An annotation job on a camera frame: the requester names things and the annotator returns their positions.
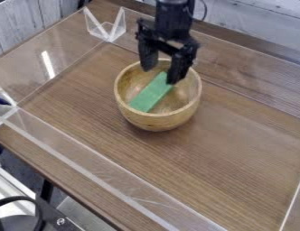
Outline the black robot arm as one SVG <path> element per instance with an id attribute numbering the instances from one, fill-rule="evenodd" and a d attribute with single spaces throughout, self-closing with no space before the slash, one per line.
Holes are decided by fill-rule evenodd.
<path id="1" fill-rule="evenodd" d="M 157 0 L 155 20 L 136 20 L 139 60 L 143 71 L 158 64 L 158 53 L 171 57 L 166 83 L 177 84 L 186 78 L 194 64 L 199 43 L 190 34 L 194 0 Z"/>

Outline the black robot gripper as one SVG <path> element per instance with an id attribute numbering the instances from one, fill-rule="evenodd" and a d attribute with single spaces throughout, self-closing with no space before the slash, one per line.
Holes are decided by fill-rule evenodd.
<path id="1" fill-rule="evenodd" d="M 155 19 L 136 20 L 138 51 L 145 71 L 157 66 L 158 53 L 171 57 L 167 83 L 177 84 L 194 64 L 199 44 L 190 34 L 194 20 L 194 0 L 157 0 Z"/>

